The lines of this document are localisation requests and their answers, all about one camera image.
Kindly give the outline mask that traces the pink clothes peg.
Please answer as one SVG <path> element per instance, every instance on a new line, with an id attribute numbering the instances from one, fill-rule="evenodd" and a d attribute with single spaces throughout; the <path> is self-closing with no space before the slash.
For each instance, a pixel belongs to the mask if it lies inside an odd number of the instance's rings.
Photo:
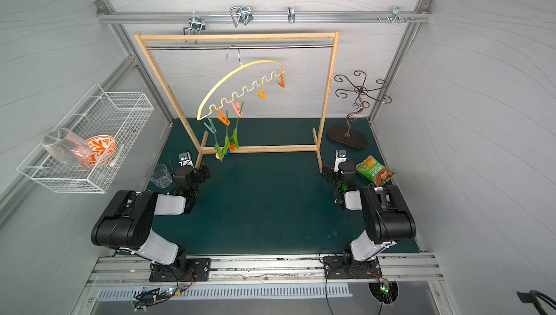
<path id="1" fill-rule="evenodd" d="M 232 105 L 232 107 L 233 107 L 233 109 L 234 109 L 235 114 L 237 115 L 237 117 L 238 117 L 238 118 L 242 118 L 242 117 L 243 117 L 243 114 L 242 114 L 242 112 L 241 112 L 241 109 L 242 109 L 242 108 L 241 108 L 240 104 L 239 104 L 238 102 L 232 102 L 231 105 Z"/>

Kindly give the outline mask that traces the metal hook clamp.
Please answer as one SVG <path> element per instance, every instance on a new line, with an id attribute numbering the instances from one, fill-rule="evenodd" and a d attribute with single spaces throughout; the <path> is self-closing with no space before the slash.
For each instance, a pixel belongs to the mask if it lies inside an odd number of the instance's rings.
<path id="1" fill-rule="evenodd" d="M 194 15 L 192 18 L 188 19 L 188 26 L 183 28 L 183 33 L 185 35 L 200 34 L 202 31 L 206 30 L 206 23 L 203 18 Z"/>
<path id="2" fill-rule="evenodd" d="M 230 8 L 230 16 L 233 20 L 233 25 L 237 28 L 241 23 L 248 25 L 253 20 L 253 13 L 248 6 L 234 6 Z"/>
<path id="3" fill-rule="evenodd" d="M 379 22 L 389 22 L 391 24 L 394 23 L 412 23 L 415 21 L 415 18 L 411 15 L 409 16 L 404 16 L 402 14 L 402 10 L 398 7 L 395 6 L 391 13 L 385 17 L 381 17 L 381 16 L 377 16 L 376 19 Z"/>
<path id="4" fill-rule="evenodd" d="M 294 24 L 295 23 L 295 8 L 294 8 L 294 6 L 288 6 L 287 15 L 288 15 L 288 23 L 289 24 Z"/>

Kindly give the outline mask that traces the teal clothes peg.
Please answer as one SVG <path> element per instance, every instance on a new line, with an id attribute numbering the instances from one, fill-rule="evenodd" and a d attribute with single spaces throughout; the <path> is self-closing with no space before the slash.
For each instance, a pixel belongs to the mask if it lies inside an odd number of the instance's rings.
<path id="1" fill-rule="evenodd" d="M 210 133 L 212 133 L 213 135 L 217 134 L 217 129 L 215 128 L 215 126 L 214 126 L 214 124 L 213 124 L 213 122 L 210 118 L 205 118 L 204 119 L 204 125 Z"/>

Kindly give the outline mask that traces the orange tulip green stem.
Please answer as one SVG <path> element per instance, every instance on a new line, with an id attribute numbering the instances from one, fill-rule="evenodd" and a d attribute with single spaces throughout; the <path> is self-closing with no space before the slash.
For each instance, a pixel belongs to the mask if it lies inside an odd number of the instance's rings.
<path id="1" fill-rule="evenodd" d="M 241 108 L 242 108 L 242 109 L 241 109 L 241 112 L 242 112 L 242 114 L 243 114 L 243 103 L 241 103 L 240 106 L 241 106 Z M 239 149 L 239 148 L 240 148 L 240 146 L 239 146 L 239 141 L 238 141 L 238 134 L 237 134 L 240 119 L 241 119 L 241 118 L 238 118 L 238 117 L 237 117 L 236 124 L 235 124 L 235 128 L 234 128 L 234 130 L 233 130 L 233 144 L 235 145 L 235 149 Z"/>

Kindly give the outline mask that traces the orange patterned bowl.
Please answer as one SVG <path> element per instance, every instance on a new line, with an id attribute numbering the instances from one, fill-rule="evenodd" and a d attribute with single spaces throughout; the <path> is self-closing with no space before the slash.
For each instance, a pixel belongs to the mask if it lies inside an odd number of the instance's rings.
<path id="1" fill-rule="evenodd" d="M 95 167 L 110 164 L 117 154 L 117 141 L 110 135 L 96 135 L 86 140 L 91 153 L 88 159 L 79 161 L 83 167 Z"/>

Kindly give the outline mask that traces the blue tulip green stem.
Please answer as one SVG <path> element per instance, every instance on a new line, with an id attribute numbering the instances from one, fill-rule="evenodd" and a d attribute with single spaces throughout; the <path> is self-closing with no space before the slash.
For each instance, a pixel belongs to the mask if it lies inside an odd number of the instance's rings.
<path id="1" fill-rule="evenodd" d="M 226 134 L 225 134 L 225 137 L 224 137 L 224 147 L 223 147 L 223 150 L 222 150 L 222 157 L 225 157 L 226 154 L 228 153 L 228 151 L 230 151 L 230 137 L 228 135 L 230 121 L 228 119 L 228 112 L 225 113 L 225 121 L 227 122 L 227 124 L 226 124 Z"/>

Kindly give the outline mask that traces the yellow wavy clothes hanger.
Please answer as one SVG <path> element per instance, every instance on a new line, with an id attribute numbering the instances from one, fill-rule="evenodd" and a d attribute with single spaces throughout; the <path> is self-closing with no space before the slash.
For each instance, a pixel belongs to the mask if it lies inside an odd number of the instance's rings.
<path id="1" fill-rule="evenodd" d="M 212 118 L 217 109 L 223 111 L 232 102 L 238 102 L 246 94 L 261 92 L 261 87 L 266 93 L 266 84 L 273 80 L 279 81 L 281 74 L 287 73 L 286 67 L 279 60 L 258 59 L 245 62 L 242 50 L 237 52 L 237 67 L 225 73 L 201 99 L 196 112 L 197 121 Z"/>

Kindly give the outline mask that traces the wooden clothes rack frame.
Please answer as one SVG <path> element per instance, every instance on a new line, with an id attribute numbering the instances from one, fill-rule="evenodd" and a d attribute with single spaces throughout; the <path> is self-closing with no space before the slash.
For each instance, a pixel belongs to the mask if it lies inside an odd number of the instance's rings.
<path id="1" fill-rule="evenodd" d="M 303 39 L 331 39 L 334 45 L 331 49 L 330 64 L 327 72 L 327 83 L 325 86 L 324 101 L 321 107 L 321 117 L 319 121 L 319 127 L 312 130 L 313 143 L 312 144 L 300 144 L 300 145 L 276 145 L 276 146 L 240 146 L 239 149 L 233 149 L 230 152 L 232 154 L 269 154 L 269 153 L 298 153 L 298 152 L 313 152 L 317 156 L 317 162 L 319 170 L 322 171 L 324 163 L 321 156 L 321 143 L 324 134 L 324 125 L 327 119 L 327 110 L 329 106 L 330 93 L 332 88 L 332 81 L 334 78 L 334 69 L 337 60 L 337 51 L 340 43 L 340 32 L 338 30 L 332 33 L 296 33 L 296 34 L 209 34 L 209 35 L 144 35 L 140 31 L 134 34 L 134 38 L 137 41 L 140 50 L 145 55 L 147 62 L 153 73 L 155 74 L 158 82 L 163 88 L 166 97 L 169 99 L 174 111 L 177 113 L 178 118 L 182 122 L 183 127 L 186 129 L 190 140 L 198 153 L 197 159 L 195 161 L 195 166 L 200 167 L 203 157 L 208 154 L 216 154 L 216 150 L 213 147 L 207 147 L 206 143 L 208 141 L 208 136 L 210 133 L 208 130 L 204 133 L 203 138 L 198 140 L 191 124 L 185 116 L 182 107 L 178 103 L 169 83 L 167 82 L 159 63 L 153 54 L 153 51 L 147 50 L 146 47 L 151 47 L 149 44 L 152 41 L 155 42 L 170 42 L 170 41 L 226 41 L 230 44 L 234 44 L 238 41 L 266 41 L 266 40 L 303 40 Z"/>

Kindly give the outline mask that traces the aluminium top rail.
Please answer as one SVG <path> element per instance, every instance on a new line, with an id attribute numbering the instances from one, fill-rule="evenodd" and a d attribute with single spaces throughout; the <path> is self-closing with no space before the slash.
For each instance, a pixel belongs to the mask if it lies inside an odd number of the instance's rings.
<path id="1" fill-rule="evenodd" d="M 289 24 L 286 10 L 253 11 L 252 24 Z M 379 22 L 376 17 L 385 17 L 388 11 L 299 11 L 295 10 L 295 23 L 333 24 L 333 23 L 389 23 Z M 402 11 L 404 16 L 413 16 L 413 23 L 431 20 L 430 12 Z M 207 25 L 233 24 L 229 12 L 113 12 L 97 15 L 104 24 L 186 24 L 189 18 L 197 15 Z"/>

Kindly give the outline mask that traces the orange clothes peg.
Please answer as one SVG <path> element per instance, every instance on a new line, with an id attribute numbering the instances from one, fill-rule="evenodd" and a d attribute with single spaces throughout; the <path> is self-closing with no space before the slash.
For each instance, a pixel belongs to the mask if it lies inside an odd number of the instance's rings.
<path id="1" fill-rule="evenodd" d="M 228 119 L 227 114 L 224 114 L 220 109 L 217 109 L 217 113 L 218 113 L 217 119 L 218 119 L 221 123 L 223 123 L 224 125 L 229 126 L 229 125 L 230 125 L 230 121 L 229 121 L 229 119 Z"/>
<path id="2" fill-rule="evenodd" d="M 264 88 L 263 86 L 261 87 L 261 92 L 256 92 L 256 95 L 260 98 L 265 100 L 265 93 L 264 93 Z"/>
<path id="3" fill-rule="evenodd" d="M 285 78 L 284 75 L 281 74 L 279 77 L 279 81 L 277 82 L 282 88 L 285 88 Z"/>

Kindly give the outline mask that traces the clear drinking glass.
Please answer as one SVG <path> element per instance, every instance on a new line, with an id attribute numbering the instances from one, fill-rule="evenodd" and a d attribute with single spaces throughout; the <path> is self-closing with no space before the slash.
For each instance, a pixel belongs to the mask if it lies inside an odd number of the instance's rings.
<path id="1" fill-rule="evenodd" d="M 169 188 L 173 183 L 173 177 L 165 164 L 153 166 L 150 182 L 158 188 Z"/>

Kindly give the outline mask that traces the metal rack rod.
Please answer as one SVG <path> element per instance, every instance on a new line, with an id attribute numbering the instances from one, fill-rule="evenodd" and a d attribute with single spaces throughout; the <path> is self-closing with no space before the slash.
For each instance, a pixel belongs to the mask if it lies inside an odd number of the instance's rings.
<path id="1" fill-rule="evenodd" d="M 266 45 L 266 46 L 213 46 L 213 47 L 146 47 L 151 51 L 210 51 L 210 50 L 302 50 L 328 49 L 333 44 Z"/>

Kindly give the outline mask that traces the green snack bag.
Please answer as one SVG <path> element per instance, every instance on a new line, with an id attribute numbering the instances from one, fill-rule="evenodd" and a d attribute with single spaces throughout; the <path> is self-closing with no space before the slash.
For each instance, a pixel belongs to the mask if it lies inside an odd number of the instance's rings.
<path id="1" fill-rule="evenodd" d="M 395 173 L 385 167 L 373 156 L 366 157 L 365 160 L 356 165 L 356 171 L 363 177 L 370 180 L 376 187 L 382 187 L 390 182 Z"/>

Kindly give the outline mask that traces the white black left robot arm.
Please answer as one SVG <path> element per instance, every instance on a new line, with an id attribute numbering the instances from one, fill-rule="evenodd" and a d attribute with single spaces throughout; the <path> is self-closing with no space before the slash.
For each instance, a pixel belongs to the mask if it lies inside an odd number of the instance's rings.
<path id="1" fill-rule="evenodd" d="M 91 231 L 92 244 L 137 254 L 153 264 L 185 272 L 185 249 L 156 233 L 153 221 L 158 216 L 189 215 L 198 199 L 198 185 L 210 178 L 210 172 L 202 164 L 182 166 L 175 174 L 178 179 L 173 194 L 127 190 L 115 193 Z"/>

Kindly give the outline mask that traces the pink tulip green stem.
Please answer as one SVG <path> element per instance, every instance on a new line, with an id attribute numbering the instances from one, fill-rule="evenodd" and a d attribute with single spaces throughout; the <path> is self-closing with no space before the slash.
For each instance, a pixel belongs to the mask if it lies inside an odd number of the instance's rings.
<path id="1" fill-rule="evenodd" d="M 213 135 L 213 136 L 214 136 L 214 141 L 215 141 L 214 149 L 216 150 L 216 155 L 218 157 L 218 160 L 220 162 L 222 162 L 224 157 L 222 157 L 222 150 L 220 149 L 219 143 L 217 141 L 217 134 Z"/>

